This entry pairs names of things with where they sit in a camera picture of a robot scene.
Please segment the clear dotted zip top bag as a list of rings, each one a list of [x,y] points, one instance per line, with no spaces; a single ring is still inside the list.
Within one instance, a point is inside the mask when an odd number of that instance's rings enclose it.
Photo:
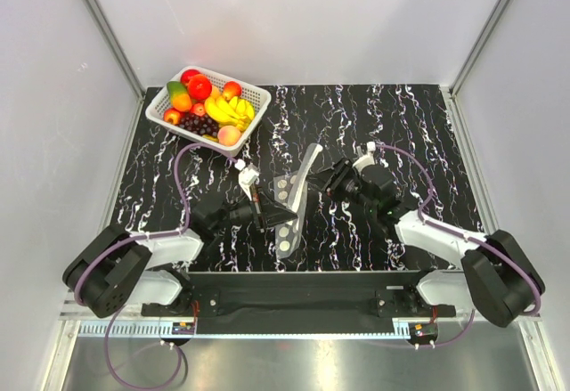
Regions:
[[[298,249],[302,240],[308,193],[306,178],[321,152],[322,146],[319,143],[311,143],[298,171],[273,179],[274,199],[297,215],[295,219],[275,227],[275,247],[278,260],[290,257]]]

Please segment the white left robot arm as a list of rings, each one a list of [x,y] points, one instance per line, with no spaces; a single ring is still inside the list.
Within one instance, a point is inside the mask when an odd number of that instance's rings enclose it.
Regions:
[[[298,201],[282,200],[255,186],[250,196],[233,202],[212,197],[198,201],[183,232],[135,234],[110,224],[67,266],[62,281],[99,318],[131,301],[162,305],[181,316],[191,309],[192,294],[165,265],[197,260],[220,243],[228,228],[253,224],[264,232],[298,219],[298,209]]]

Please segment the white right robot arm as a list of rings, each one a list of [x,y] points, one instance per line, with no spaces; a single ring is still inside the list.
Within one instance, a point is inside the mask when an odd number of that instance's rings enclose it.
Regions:
[[[308,182],[335,201],[362,207],[376,231],[455,266],[452,272],[419,275],[404,294],[410,314],[420,317],[448,305],[476,310],[505,328],[518,316],[538,311],[544,283],[510,233],[470,232],[429,217],[398,194],[393,177],[380,165],[357,167],[342,159],[309,175]]]

